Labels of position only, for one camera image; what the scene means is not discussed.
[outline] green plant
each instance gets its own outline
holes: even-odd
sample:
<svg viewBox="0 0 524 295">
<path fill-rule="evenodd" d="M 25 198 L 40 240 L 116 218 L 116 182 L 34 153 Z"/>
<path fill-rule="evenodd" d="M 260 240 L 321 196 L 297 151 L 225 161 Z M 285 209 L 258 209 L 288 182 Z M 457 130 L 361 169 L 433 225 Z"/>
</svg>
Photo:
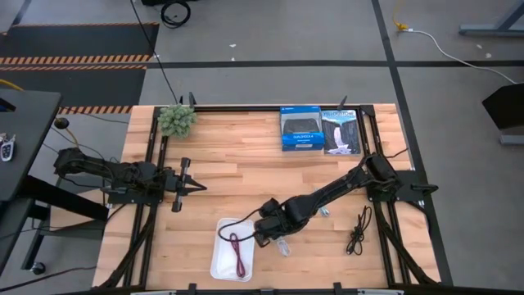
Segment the green plant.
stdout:
<svg viewBox="0 0 524 295">
<path fill-rule="evenodd" d="M 191 124 L 197 122 L 197 114 L 191 107 L 175 105 L 160 109 L 158 123 L 164 136 L 186 138 Z"/>
</svg>

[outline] wooden tabletop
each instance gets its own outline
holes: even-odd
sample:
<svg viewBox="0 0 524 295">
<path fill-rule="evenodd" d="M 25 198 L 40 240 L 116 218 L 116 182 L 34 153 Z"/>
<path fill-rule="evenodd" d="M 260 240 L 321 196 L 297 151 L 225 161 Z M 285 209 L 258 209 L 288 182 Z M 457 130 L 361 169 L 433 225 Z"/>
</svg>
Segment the wooden tabletop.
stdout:
<svg viewBox="0 0 524 295">
<path fill-rule="evenodd" d="M 384 153 L 393 155 L 405 149 L 395 105 L 374 106 Z M 133 108 L 122 161 L 143 161 L 153 110 L 149 106 Z M 153 163 L 160 136 L 155 148 Z M 192 159 L 189 173 L 208 189 L 185 197 L 179 213 L 171 212 L 174 195 L 165 195 L 156 217 L 148 289 L 187 289 L 190 283 L 199 289 L 332 288 L 334 282 L 341 282 L 343 288 L 387 286 L 374 217 L 365 231 L 363 254 L 346 255 L 357 215 L 370 205 L 363 190 L 327 205 L 328 218 L 317 215 L 302 231 L 286 236 L 289 257 L 279 253 L 276 243 L 255 246 L 249 282 L 218 280 L 210 275 L 219 219 L 242 218 L 271 197 L 281 202 L 311 193 L 347 173 L 361 157 L 324 156 L 323 151 L 282 152 L 277 111 L 199 113 L 189 138 L 169 139 L 165 166 L 178 170 L 182 157 Z M 410 169 L 408 153 L 391 159 L 391 164 L 397 170 Z M 398 203 L 396 210 L 405 247 L 431 278 L 439 280 L 423 213 L 404 203 Z M 134 206 L 128 205 L 106 226 L 93 285 L 106 280 L 127 252 L 134 212 Z M 395 279 L 400 282 L 395 250 L 390 249 Z M 134 283 L 138 282 L 141 258 L 139 253 Z"/>
</svg>

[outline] gray floor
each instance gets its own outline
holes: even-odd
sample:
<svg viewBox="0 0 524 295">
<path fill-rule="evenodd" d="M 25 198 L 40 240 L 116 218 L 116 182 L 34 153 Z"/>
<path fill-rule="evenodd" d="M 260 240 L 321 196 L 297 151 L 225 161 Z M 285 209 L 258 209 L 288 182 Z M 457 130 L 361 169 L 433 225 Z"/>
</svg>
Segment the gray floor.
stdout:
<svg viewBox="0 0 524 295">
<path fill-rule="evenodd" d="M 391 23 L 394 1 L 380 3 L 397 61 L 445 60 L 427 37 L 398 35 Z M 514 3 L 406 0 L 397 18 L 433 34 L 444 50 L 463 59 L 523 60 L 524 39 L 457 34 L 460 24 L 496 21 Z M 13 19 L 20 5 L 20 0 L 0 2 L 0 25 L 8 25 L 6 17 Z M 201 0 L 190 5 L 193 15 L 186 26 L 176 30 L 161 26 L 157 52 L 162 61 L 385 60 L 367 0 Z M 137 6 L 143 21 L 159 19 L 154 9 Z M 33 0 L 22 23 L 132 21 L 127 0 Z M 497 70 L 524 81 L 522 68 Z M 466 68 L 399 71 L 428 178 L 440 186 L 434 202 L 455 284 L 524 290 L 524 188 L 519 185 L 524 148 L 500 146 L 498 131 L 480 104 L 507 82 L 490 72 Z M 396 102 L 387 68 L 169 69 L 166 74 L 178 95 L 192 91 L 200 104 L 338 102 L 345 95 L 348 102 Z M 140 103 L 169 104 L 172 99 L 160 70 L 148 70 Z M 81 115 L 70 120 L 81 143 L 104 157 L 120 157 L 124 125 Z M 46 143 L 53 148 L 69 146 L 52 131 Z M 52 152 L 44 147 L 31 173 L 53 183 L 49 156 Z M 0 286 L 33 278 L 19 270 L 30 239 L 30 234 L 20 238 Z M 99 241 L 48 238 L 38 259 L 46 262 L 49 273 L 94 266 L 99 245 Z M 92 271 L 78 272 L 62 277 L 65 285 L 50 279 L 11 293 L 85 290 L 92 277 Z"/>
</svg>

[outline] black metal frame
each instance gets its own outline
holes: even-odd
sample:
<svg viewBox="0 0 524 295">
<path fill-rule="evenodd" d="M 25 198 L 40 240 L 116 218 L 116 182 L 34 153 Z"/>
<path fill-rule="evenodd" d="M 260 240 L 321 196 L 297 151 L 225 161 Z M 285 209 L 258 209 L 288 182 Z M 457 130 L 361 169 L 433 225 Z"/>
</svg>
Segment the black metal frame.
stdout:
<svg viewBox="0 0 524 295">
<path fill-rule="evenodd" d="M 327 105 L 322 106 L 323 110 L 336 110 L 337 105 Z M 368 155 L 371 153 L 368 136 L 366 132 L 366 127 L 364 123 L 364 116 L 368 116 L 369 122 L 371 125 L 372 133 L 373 133 L 373 141 L 374 146 L 377 152 L 383 153 L 382 150 L 382 142 L 380 139 L 380 134 L 378 132 L 378 125 L 377 120 L 375 118 L 375 112 L 373 105 L 363 105 L 363 106 L 344 106 L 344 109 L 346 110 L 355 110 L 357 112 L 357 121 L 359 126 L 359 133 L 361 138 L 361 143 L 363 145 L 364 155 Z M 195 111 L 197 112 L 209 112 L 209 111 L 279 111 L 279 106 L 226 106 L 226 107 L 206 107 L 206 106 L 195 106 Z M 149 142 L 147 145 L 147 154 L 146 154 L 146 161 L 150 161 L 152 159 L 154 144 L 155 144 L 155 138 L 156 138 L 156 129 L 157 129 L 157 118 L 160 114 L 160 107 L 156 107 L 153 114 L 153 119 L 151 123 L 151 132 L 149 137 Z M 165 154 L 166 154 L 166 147 L 168 143 L 167 137 L 162 137 L 161 146 L 160 146 L 160 155 L 158 158 L 157 165 L 161 168 L 165 164 Z M 373 202 L 373 206 L 375 207 L 375 211 L 377 209 L 382 212 L 382 204 L 378 200 L 373 200 L 373 194 L 368 193 L 368 199 Z M 154 234 L 154 223 L 156 218 L 156 211 L 157 211 L 157 204 L 151 204 L 149 216 L 148 219 L 150 220 L 152 218 L 152 225 L 150 225 L 150 229 L 148 229 L 146 237 L 145 237 L 145 245 L 144 245 L 144 252 L 142 257 L 142 265 L 140 269 L 140 280 L 138 285 L 131 285 L 131 277 L 133 274 L 133 264 L 129 264 L 129 267 L 127 270 L 125 270 L 124 275 L 124 285 L 123 287 L 119 288 L 95 288 L 87 292 L 83 292 L 82 294 L 112 294 L 112 293 L 121 293 L 121 294 L 127 294 L 131 293 L 130 290 L 133 290 L 134 292 L 137 292 L 138 290 L 145 291 L 147 286 L 147 273 L 149 269 L 149 261 L 151 258 L 151 247 L 152 247 L 152 239 Z M 402 243 L 401 235 L 400 235 L 400 227 L 398 222 L 398 217 L 396 215 L 396 209 L 395 209 L 395 201 L 389 201 L 387 203 L 388 207 L 388 213 L 390 215 L 390 222 L 391 222 L 391 229 L 394 233 L 394 235 L 398 238 L 400 241 L 400 244 Z M 142 223 L 142 215 L 143 215 L 143 205 L 137 205 L 137 211 L 135 214 L 135 219 L 133 222 L 133 232 L 132 232 L 132 241 L 137 241 L 139 238 L 139 234 L 142 234 L 140 231 L 140 225 Z M 416 294 L 424 294 L 426 290 L 428 293 L 474 293 L 474 292 L 497 292 L 501 294 L 514 294 L 514 291 L 504 291 L 504 290 L 488 290 L 488 289 L 480 289 L 480 288 L 456 288 L 456 287 L 445 287 L 442 289 L 439 289 L 441 285 L 412 285 L 410 283 L 409 278 L 409 270 L 407 268 L 407 265 L 405 261 L 398 256 L 399 262 L 400 262 L 400 269 L 402 274 L 402 284 L 396 283 L 395 276 L 393 273 L 392 263 L 391 263 L 391 254 L 389 250 L 388 240 L 386 238 L 386 235 L 379 230 L 379 238 L 380 238 L 380 244 L 381 244 L 381 250 L 382 250 L 382 258 L 384 260 L 384 268 L 386 272 L 386 280 L 388 287 L 392 289 L 397 290 L 409 290 L 409 293 L 416 293 Z M 438 256 L 438 253 L 436 253 L 436 259 L 439 260 L 440 257 Z M 444 264 L 447 267 L 447 261 L 438 261 L 438 265 Z M 187 294 L 187 295 L 193 295 L 193 294 L 336 294 L 336 295 L 342 295 L 342 294 L 356 294 L 356 293 L 363 293 L 365 292 L 365 289 L 356 289 L 356 288 L 342 288 L 341 283 L 335 282 L 333 283 L 332 289 L 233 289 L 233 290 L 197 290 L 196 284 L 189 284 L 187 290 L 176 290 L 177 294 Z"/>
</svg>

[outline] book cover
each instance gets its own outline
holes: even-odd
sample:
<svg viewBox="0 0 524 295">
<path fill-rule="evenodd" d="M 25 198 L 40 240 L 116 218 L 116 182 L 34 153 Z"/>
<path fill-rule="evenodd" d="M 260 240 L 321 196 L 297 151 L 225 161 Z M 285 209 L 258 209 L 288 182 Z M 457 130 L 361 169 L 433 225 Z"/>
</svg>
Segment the book cover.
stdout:
<svg viewBox="0 0 524 295">
<path fill-rule="evenodd" d="M 359 155 L 359 127 L 356 111 L 322 111 L 324 153 L 327 155 Z"/>
</svg>

